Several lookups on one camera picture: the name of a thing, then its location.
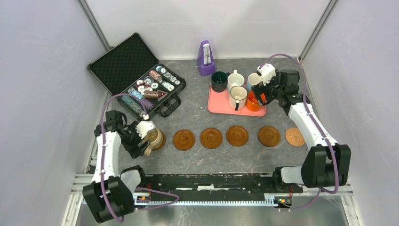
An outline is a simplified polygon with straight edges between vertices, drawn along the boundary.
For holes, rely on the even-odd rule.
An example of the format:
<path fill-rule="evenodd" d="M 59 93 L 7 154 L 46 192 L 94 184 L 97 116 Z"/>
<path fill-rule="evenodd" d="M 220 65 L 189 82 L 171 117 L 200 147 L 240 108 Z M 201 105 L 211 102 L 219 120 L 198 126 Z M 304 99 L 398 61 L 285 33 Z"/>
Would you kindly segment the beige ceramic mug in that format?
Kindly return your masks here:
<path fill-rule="evenodd" d="M 149 156 L 152 151 L 159 150 L 164 145 L 164 134 L 160 129 L 156 129 L 150 132 L 145 138 L 145 141 L 149 141 L 150 145 L 145 149 L 144 155 Z"/>

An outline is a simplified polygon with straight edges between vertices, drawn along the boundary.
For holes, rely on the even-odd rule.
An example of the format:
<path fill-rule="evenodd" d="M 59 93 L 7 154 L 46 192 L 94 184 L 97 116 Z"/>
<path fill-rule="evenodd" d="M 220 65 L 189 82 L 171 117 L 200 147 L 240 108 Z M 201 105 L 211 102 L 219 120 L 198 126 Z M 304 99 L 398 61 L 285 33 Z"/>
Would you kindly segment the wooden coaster one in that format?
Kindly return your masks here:
<path fill-rule="evenodd" d="M 161 149 L 166 142 L 166 135 L 164 134 L 163 131 L 157 130 L 157 136 L 156 138 L 152 141 L 152 150 L 159 150 Z"/>

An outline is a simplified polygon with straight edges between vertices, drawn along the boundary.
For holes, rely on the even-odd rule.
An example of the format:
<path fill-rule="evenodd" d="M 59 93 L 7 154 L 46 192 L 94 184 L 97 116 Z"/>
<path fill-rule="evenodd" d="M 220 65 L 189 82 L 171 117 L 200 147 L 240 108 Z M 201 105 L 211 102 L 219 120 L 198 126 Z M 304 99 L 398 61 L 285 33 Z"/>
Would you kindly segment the orange mug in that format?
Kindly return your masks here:
<path fill-rule="evenodd" d="M 259 105 L 258 100 L 256 99 L 254 92 L 250 91 L 248 93 L 247 101 L 246 101 L 246 107 L 248 110 L 252 112 L 258 112 L 258 111 L 265 111 L 266 107 L 264 105 Z"/>

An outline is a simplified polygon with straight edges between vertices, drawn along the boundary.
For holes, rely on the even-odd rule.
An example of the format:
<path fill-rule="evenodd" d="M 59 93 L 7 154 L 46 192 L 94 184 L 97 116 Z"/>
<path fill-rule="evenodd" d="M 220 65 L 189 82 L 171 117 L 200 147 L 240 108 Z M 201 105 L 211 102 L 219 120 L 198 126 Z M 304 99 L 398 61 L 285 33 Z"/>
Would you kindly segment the woven rattan coaster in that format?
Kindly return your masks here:
<path fill-rule="evenodd" d="M 293 146 L 303 146 L 305 139 L 299 128 L 288 128 L 285 132 L 286 140 Z"/>

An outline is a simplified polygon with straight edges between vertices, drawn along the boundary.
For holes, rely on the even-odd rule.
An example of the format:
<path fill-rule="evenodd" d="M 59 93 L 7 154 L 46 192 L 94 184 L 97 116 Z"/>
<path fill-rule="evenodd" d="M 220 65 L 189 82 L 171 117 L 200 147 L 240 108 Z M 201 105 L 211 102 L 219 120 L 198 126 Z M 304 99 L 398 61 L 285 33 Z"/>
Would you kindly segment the wooden coaster five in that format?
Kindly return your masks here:
<path fill-rule="evenodd" d="M 277 146 L 280 142 L 280 132 L 273 126 L 263 126 L 257 133 L 259 142 L 266 147 Z"/>

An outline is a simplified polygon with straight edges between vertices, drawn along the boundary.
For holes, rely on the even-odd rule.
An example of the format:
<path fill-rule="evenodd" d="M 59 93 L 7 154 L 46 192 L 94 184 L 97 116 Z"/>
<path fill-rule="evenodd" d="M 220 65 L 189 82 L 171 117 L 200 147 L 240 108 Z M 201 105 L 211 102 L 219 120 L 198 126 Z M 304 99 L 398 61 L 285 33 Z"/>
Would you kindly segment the wooden coaster three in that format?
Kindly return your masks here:
<path fill-rule="evenodd" d="M 195 144 L 195 135 L 188 129 L 177 131 L 173 136 L 173 145 L 180 151 L 190 150 Z"/>

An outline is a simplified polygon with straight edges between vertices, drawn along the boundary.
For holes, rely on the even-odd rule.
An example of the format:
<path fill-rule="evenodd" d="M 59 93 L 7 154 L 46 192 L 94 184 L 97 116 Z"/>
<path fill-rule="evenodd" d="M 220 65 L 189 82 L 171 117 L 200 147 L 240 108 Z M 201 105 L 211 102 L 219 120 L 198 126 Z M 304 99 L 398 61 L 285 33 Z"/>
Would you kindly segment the wooden coaster four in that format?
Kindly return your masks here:
<path fill-rule="evenodd" d="M 248 142 L 249 133 L 244 127 L 234 125 L 227 129 L 226 139 L 232 146 L 243 146 Z"/>

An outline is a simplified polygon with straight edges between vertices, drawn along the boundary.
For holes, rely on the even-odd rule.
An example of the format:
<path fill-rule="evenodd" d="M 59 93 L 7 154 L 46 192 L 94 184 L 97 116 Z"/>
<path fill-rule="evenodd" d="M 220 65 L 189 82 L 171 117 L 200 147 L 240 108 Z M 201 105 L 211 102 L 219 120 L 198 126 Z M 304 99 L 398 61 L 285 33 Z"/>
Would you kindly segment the pink tray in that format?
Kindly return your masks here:
<path fill-rule="evenodd" d="M 243 108 L 235 111 L 229 104 L 230 93 L 227 89 L 223 92 L 215 92 L 211 84 L 209 85 L 209 95 L 207 108 L 211 113 L 219 114 L 231 114 L 231 115 L 243 115 L 243 116 L 253 116 L 253 117 L 263 117 L 266 115 L 266 106 L 262 106 L 259 111 L 251 111 L 244 105 Z"/>

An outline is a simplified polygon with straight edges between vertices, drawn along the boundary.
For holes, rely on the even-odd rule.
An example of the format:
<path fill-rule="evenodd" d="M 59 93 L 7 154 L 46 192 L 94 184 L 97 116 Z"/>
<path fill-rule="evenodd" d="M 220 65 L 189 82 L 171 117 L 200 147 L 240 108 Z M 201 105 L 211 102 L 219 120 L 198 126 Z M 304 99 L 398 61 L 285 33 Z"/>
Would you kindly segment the wooden coaster two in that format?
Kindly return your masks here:
<path fill-rule="evenodd" d="M 223 135 L 221 131 L 216 128 L 206 128 L 200 135 L 200 141 L 205 148 L 215 149 L 221 145 Z"/>

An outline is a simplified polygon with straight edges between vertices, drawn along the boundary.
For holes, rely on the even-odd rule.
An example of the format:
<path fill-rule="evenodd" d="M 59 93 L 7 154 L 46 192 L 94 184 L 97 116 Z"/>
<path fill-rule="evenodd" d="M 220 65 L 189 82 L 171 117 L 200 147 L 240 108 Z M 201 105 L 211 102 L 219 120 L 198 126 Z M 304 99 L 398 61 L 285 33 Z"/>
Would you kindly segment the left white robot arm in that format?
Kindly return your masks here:
<path fill-rule="evenodd" d="M 112 219 L 123 222 L 124 216 L 134 212 L 133 190 L 119 175 L 119 150 L 123 146 L 132 158 L 143 156 L 150 142 L 145 137 L 155 130 L 145 113 L 143 120 L 127 124 L 124 113 L 111 110 L 96 126 L 98 144 L 96 169 L 89 185 L 83 187 L 83 197 L 97 223 Z"/>

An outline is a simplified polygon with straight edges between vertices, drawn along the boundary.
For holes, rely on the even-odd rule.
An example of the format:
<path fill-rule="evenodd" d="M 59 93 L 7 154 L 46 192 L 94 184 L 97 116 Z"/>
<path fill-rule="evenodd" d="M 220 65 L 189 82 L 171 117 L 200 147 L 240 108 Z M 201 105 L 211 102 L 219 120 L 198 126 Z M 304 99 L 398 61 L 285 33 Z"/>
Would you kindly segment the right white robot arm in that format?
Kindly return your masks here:
<path fill-rule="evenodd" d="M 347 183 L 351 150 L 338 143 L 322 126 L 305 94 L 299 92 L 300 74 L 295 70 L 276 70 L 266 64 L 258 67 L 261 81 L 251 87 L 259 104 L 267 105 L 278 100 L 279 106 L 296 124 L 309 149 L 301 166 L 276 168 L 272 187 L 277 192 L 286 191 L 291 184 L 308 188 L 333 187 L 335 190 Z"/>

